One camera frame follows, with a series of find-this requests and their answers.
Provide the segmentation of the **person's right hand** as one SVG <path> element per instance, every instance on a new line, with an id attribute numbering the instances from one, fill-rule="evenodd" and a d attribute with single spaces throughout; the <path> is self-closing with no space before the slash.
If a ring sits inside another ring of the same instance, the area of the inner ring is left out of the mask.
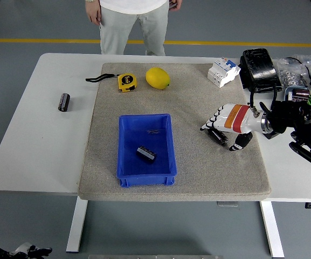
<path id="1" fill-rule="evenodd" d="M 101 23 L 101 6 L 99 0 L 85 1 L 85 9 L 88 19 L 95 25 Z"/>

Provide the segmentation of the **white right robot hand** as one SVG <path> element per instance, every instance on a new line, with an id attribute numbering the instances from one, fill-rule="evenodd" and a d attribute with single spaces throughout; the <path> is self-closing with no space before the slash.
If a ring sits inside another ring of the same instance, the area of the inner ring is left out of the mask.
<path id="1" fill-rule="evenodd" d="M 229 148 L 230 151 L 244 149 L 253 138 L 252 133 L 263 133 L 264 129 L 264 113 L 256 111 L 256 114 L 253 114 L 249 106 L 241 104 L 221 106 L 200 128 L 201 131 L 207 130 L 212 134 L 221 145 L 227 143 L 224 133 L 237 134 L 234 144 Z"/>

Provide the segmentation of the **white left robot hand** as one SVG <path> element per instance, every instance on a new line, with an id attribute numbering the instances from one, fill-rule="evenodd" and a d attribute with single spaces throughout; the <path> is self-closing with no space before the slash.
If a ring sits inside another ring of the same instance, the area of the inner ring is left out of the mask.
<path id="1" fill-rule="evenodd" d="M 44 258 L 52 252 L 52 248 L 38 248 L 36 245 L 25 242 L 15 251 L 9 252 L 11 258 Z"/>

